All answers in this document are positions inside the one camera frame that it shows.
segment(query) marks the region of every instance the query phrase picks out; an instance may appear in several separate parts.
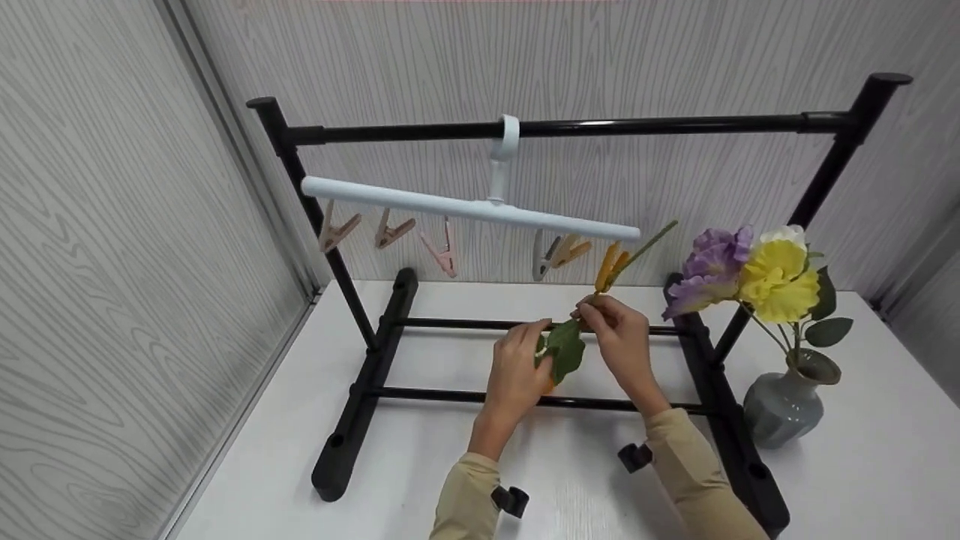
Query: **vase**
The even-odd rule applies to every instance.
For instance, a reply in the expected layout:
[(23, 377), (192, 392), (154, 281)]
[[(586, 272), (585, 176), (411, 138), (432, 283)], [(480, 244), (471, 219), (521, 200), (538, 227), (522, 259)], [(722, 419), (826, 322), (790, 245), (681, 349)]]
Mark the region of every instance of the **vase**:
[(777, 449), (816, 428), (824, 417), (817, 387), (840, 381), (840, 368), (829, 357), (800, 349), (786, 357), (786, 373), (759, 376), (743, 399), (743, 414), (754, 443)]

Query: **black metal bar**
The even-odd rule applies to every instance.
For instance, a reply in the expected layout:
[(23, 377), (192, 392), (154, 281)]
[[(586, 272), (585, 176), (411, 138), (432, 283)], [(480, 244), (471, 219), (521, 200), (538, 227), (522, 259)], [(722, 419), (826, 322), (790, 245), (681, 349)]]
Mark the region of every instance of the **black metal bar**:
[[(836, 184), (844, 168), (856, 149), (863, 144), (870, 130), (876, 124), (876, 121), (883, 114), (884, 108), (890, 102), (897, 88), (903, 85), (909, 85), (913, 81), (908, 75), (900, 73), (874, 73), (867, 78), (860, 93), (853, 101), (853, 105), (848, 113), (849, 118), (853, 120), (851, 125), (839, 132), (833, 140), (833, 146), (827, 152), (824, 162), (813, 175), (813, 180), (806, 188), (804, 196), (801, 197), (797, 207), (787, 220), (787, 225), (800, 225), (804, 228), (809, 227), (816, 215), (820, 205), (824, 203), (830, 190)], [(740, 307), (733, 315), (727, 329), (717, 341), (714, 363), (722, 363), (730, 354), (733, 345), (740, 337), (740, 334), (747, 324), (750, 323), (750, 311)]]
[[(663, 295), (668, 301), (670, 296), (667, 289), (682, 277), (673, 274), (667, 281)], [(743, 418), (743, 407), (733, 396), (722, 366), (710, 362), (713, 348), (710, 346), (708, 329), (699, 313), (675, 317), (673, 324), (686, 330), (680, 337), (680, 346), (701, 403), (708, 410), (718, 413), (708, 416), (707, 421), (733, 493), (767, 534), (776, 538), (790, 523), (790, 512), (770, 469), (756, 452)]]
[[(409, 328), (445, 328), (470, 330), (509, 330), (521, 321), (479, 321), (473, 319), (430, 319), (423, 317), (407, 317), (396, 321), (398, 326)], [(553, 330), (560, 323), (551, 323), (549, 330)], [(651, 335), (680, 335), (681, 331), (675, 327), (650, 327)]]
[[(274, 152), (283, 163), (283, 168), (286, 169), (290, 183), (297, 193), (297, 198), (303, 207), (303, 213), (310, 220), (310, 226), (313, 228), (314, 234), (319, 235), (324, 223), (324, 213), (320, 210), (320, 203), (316, 198), (304, 195), (300, 191), (300, 181), (306, 176), (306, 171), (303, 170), (303, 163), (297, 157), (297, 147), (283, 142), (284, 133), (290, 128), (287, 127), (287, 121), (283, 117), (280, 105), (275, 98), (261, 97), (248, 101), (247, 107), (256, 110), (260, 117), (260, 123), (263, 124), (263, 129), (267, 132), (267, 137), (274, 146)], [(367, 348), (374, 349), (376, 339), (373, 335), (373, 327), (370, 324), (370, 319), (367, 318), (367, 312), (363, 309), (363, 303), (360, 302), (357, 289), (353, 286), (353, 280), (350, 279), (350, 273), (344, 263), (344, 258), (340, 255), (340, 250), (333, 248), (327, 252), (326, 261), (330, 264), (330, 271), (333, 272), (333, 277), (344, 293), (347, 306), (350, 313), (353, 314), (353, 319), (357, 323), (360, 334), (363, 335)]]
[(390, 302), (380, 317), (380, 326), (376, 331), (375, 348), (367, 350), (367, 357), (360, 367), (360, 373), (347, 397), (344, 412), (340, 415), (337, 428), (327, 437), (324, 449), (313, 468), (310, 481), (320, 494), (321, 499), (333, 502), (347, 491), (353, 465), (360, 454), (364, 438), (373, 413), (376, 411), (376, 396), (367, 395), (369, 388), (383, 387), (394, 363), (396, 347), (403, 335), (403, 327), (394, 321), (407, 316), (417, 294), (417, 273), (412, 268), (404, 268), (396, 274), (394, 292)]
[[(428, 402), (455, 402), (482, 404), (486, 399), (486, 392), (467, 392), (464, 390), (434, 390), (431, 388), (397, 388), (384, 386), (369, 388), (368, 396), (391, 398), (398, 400), (422, 400)], [(562, 408), (586, 408), (593, 410), (623, 410), (636, 412), (636, 407), (630, 400), (607, 400), (602, 398), (567, 398), (562, 396), (543, 396), (537, 402), (539, 406), (555, 406)], [(690, 414), (709, 416), (716, 411), (699, 404), (671, 404), (676, 408), (686, 409)]]
[[(520, 122), (521, 137), (678, 135), (734, 133), (835, 134), (849, 128), (845, 112), (801, 112), (769, 116), (702, 116), (688, 118), (636, 118), (614, 120), (550, 120)], [(407, 126), (364, 126), (325, 128), (293, 127), (283, 141), (291, 146), (334, 142), (376, 142), (397, 140), (441, 140), (498, 138), (502, 122), (472, 124), (420, 124)]]

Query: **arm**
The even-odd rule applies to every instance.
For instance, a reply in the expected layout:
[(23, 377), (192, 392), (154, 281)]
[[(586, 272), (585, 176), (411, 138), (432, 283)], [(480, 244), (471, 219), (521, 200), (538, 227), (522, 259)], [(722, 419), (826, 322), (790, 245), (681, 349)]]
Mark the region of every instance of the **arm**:
[(553, 359), (534, 367), (537, 338), (549, 322), (514, 327), (493, 346), (487, 397), (473, 422), (467, 453), (446, 476), (430, 540), (493, 539), (499, 515), (491, 499), (500, 484), (497, 460), (549, 383)]
[(734, 495), (720, 462), (686, 411), (670, 407), (650, 367), (649, 321), (609, 296), (581, 303), (573, 316), (597, 334), (600, 353), (640, 411), (654, 469), (695, 540), (766, 540)]

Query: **white table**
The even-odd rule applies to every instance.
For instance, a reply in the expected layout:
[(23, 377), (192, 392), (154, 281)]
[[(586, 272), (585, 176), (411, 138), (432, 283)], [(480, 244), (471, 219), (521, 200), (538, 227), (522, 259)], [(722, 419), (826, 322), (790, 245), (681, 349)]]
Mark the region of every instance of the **white table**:
[[(374, 326), (388, 282), (357, 288)], [(421, 283), (411, 316), (565, 320), (587, 286)], [(613, 293), (657, 324), (652, 287)], [(704, 313), (714, 340), (732, 306)], [(960, 534), (960, 409), (855, 294), (838, 315), (855, 320), (829, 354), (840, 384), (822, 388), (821, 425), (797, 443), (761, 451), (790, 509), (783, 539), (957, 538)], [(496, 332), (408, 329), (388, 379), (394, 386), (482, 390)], [(657, 378), (675, 402), (697, 402), (675, 338), (653, 338)], [(338, 287), (331, 285), (283, 359), (179, 540), (426, 538), (450, 465), (464, 452), (478, 405), (382, 400), (346, 495), (324, 503), (310, 472), (333, 430), (364, 358)], [(782, 354), (751, 325), (728, 360), (742, 399), (761, 373), (782, 371)], [(595, 342), (557, 395), (621, 397)], [(700, 424), (708, 432), (705, 424)], [(616, 451), (644, 438), (633, 413), (541, 408), (501, 459), (505, 485), (531, 497), (498, 538), (682, 538), (678, 518), (650, 467), (628, 475)]]

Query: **hand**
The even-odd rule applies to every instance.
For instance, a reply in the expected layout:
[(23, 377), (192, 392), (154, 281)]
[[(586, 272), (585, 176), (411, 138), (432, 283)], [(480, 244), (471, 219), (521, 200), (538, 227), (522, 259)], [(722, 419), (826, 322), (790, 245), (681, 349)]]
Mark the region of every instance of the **hand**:
[(644, 417), (670, 408), (650, 367), (650, 321), (611, 296), (587, 296), (570, 316), (596, 333), (600, 355)]
[(537, 339), (550, 319), (511, 328), (493, 345), (493, 366), (487, 380), (487, 399), (473, 422), (468, 452), (496, 461), (516, 425), (526, 416), (550, 382), (553, 358), (534, 367)]

